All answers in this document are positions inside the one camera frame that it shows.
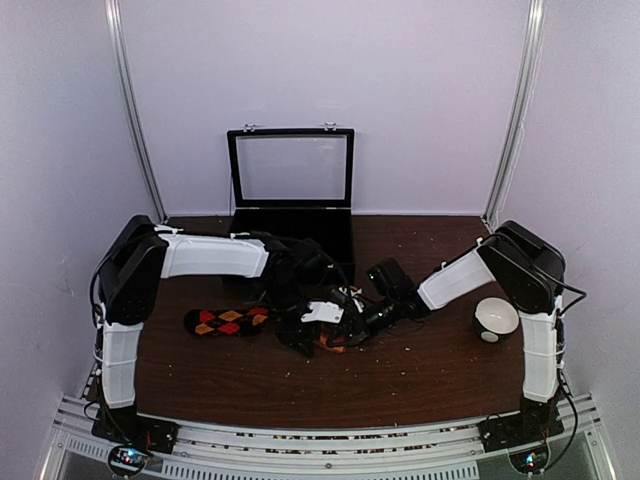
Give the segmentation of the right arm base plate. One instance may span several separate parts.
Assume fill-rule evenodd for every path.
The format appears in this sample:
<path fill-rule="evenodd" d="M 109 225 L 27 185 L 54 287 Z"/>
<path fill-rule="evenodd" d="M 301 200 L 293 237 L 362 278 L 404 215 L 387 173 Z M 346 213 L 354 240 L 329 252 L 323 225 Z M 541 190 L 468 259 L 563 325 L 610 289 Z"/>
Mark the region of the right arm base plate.
<path fill-rule="evenodd" d="M 479 422 L 477 427 L 485 452 L 542 442 L 545 438 L 564 432 L 561 420 L 552 420 L 546 425 L 537 422 L 526 425 L 520 413 L 487 418 Z"/>

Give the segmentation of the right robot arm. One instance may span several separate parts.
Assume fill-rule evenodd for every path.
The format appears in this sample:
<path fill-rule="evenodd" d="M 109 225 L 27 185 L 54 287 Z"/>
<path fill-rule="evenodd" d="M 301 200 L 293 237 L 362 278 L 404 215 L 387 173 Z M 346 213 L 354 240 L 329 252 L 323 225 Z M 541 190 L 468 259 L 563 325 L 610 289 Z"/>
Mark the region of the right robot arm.
<path fill-rule="evenodd" d="M 523 328 L 525 377 L 512 430 L 519 440 L 530 442 L 550 426 L 560 389 L 563 317 L 569 308 L 563 294 L 587 296 L 566 283 L 565 270 L 565 258 L 557 248 L 509 220 L 420 283 L 414 283 L 393 258 L 374 265 L 367 275 L 382 298 L 362 311 L 347 303 L 343 337 L 347 345 L 358 345 L 401 319 L 425 318 L 486 284 L 497 283 Z"/>

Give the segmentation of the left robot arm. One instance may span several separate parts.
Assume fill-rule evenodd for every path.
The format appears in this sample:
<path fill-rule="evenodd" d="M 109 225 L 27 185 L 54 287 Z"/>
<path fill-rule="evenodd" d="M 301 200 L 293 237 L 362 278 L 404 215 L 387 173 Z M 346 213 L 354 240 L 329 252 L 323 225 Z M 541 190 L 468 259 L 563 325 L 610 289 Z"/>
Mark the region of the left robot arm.
<path fill-rule="evenodd" d="M 138 344 L 154 311 L 161 280 L 183 276 L 257 279 L 280 319 L 277 335 L 282 343 L 311 355 L 315 325 L 343 326 L 347 311 L 333 298 L 308 300 L 301 293 L 304 268 L 315 260 L 324 265 L 332 262 L 311 240 L 265 232 L 188 234 L 155 224 L 146 215 L 130 218 L 90 283 L 92 313 L 101 333 L 97 344 L 106 429 L 123 444 L 143 436 L 135 391 Z"/>

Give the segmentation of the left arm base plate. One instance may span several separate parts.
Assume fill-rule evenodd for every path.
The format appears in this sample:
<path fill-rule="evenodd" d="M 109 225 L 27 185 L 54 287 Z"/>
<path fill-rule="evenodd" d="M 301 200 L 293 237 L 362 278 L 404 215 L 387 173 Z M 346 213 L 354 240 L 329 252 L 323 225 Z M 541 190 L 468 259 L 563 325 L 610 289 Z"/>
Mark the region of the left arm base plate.
<path fill-rule="evenodd" d="M 171 421 L 136 417 L 129 425 L 125 422 L 115 423 L 105 417 L 94 422 L 91 434 L 142 452 L 171 454 L 178 430 L 179 426 Z"/>

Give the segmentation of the black red orange argyle sock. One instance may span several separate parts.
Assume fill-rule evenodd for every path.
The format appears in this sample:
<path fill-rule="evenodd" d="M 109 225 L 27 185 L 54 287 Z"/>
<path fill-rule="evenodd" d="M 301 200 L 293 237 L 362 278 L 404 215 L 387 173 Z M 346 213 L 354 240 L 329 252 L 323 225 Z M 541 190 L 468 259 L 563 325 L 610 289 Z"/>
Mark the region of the black red orange argyle sock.
<path fill-rule="evenodd" d="M 191 310 L 183 318 L 185 330 L 198 337 L 252 337 L 262 332 L 269 320 L 269 310 L 254 307 L 246 310 Z"/>

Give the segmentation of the maroon purple striped sock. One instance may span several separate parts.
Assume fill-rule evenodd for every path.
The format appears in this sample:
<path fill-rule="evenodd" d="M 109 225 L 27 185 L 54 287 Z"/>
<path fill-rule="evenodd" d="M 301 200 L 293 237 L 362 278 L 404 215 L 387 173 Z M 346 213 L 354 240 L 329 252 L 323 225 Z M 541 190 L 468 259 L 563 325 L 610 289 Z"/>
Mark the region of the maroon purple striped sock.
<path fill-rule="evenodd" d="M 334 354 L 347 352 L 343 332 L 334 325 L 321 325 L 314 339 L 314 345 Z"/>

